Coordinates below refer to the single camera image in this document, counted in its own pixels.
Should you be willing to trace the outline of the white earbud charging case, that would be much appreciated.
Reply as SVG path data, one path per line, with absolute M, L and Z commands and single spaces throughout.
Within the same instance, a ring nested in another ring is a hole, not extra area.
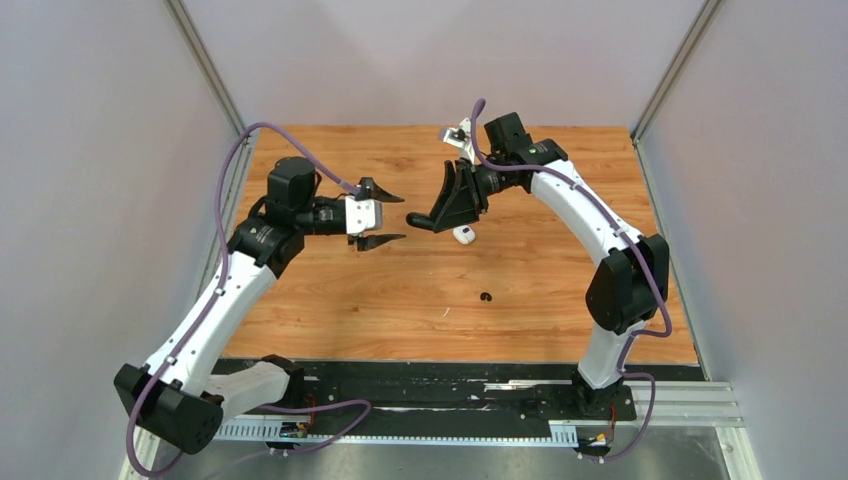
M 470 245 L 476 239 L 476 233 L 469 225 L 455 227 L 452 230 L 452 235 L 462 245 Z

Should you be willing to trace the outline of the black oval case cover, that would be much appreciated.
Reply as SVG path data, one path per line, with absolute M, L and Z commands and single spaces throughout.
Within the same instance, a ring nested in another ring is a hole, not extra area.
M 426 214 L 418 212 L 410 212 L 406 215 L 406 222 L 410 227 L 432 231 L 434 228 L 433 219 Z

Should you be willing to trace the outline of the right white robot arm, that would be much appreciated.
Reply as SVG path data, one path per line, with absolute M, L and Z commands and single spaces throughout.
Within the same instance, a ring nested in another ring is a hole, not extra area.
M 491 152 L 480 152 L 476 120 L 466 118 L 441 130 L 442 142 L 459 157 L 445 164 L 440 194 L 430 213 L 408 214 L 407 222 L 439 233 L 450 231 L 472 242 L 473 223 L 489 208 L 490 196 L 520 187 L 547 206 L 575 235 L 596 267 L 585 294 L 594 326 L 588 349 L 572 376 L 570 403 L 584 417 L 596 417 L 622 386 L 624 363 L 635 340 L 651 335 L 646 325 L 656 314 L 670 335 L 666 304 L 669 246 L 659 234 L 643 235 L 616 214 L 579 175 L 553 140 L 535 141 L 519 116 L 510 113 L 486 124 Z

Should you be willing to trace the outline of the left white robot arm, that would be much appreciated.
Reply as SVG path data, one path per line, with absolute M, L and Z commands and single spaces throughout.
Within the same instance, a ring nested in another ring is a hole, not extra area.
M 380 233 L 383 206 L 401 197 L 363 177 L 353 192 L 318 195 L 322 177 L 304 157 L 277 161 L 267 190 L 227 241 L 204 292 L 168 340 L 140 367 L 126 364 L 115 388 L 134 425 L 197 454 L 226 421 L 265 405 L 283 413 L 305 404 L 304 370 L 268 355 L 236 373 L 213 369 L 257 301 L 302 252 L 309 235 L 341 235 L 359 252 L 394 240 Z

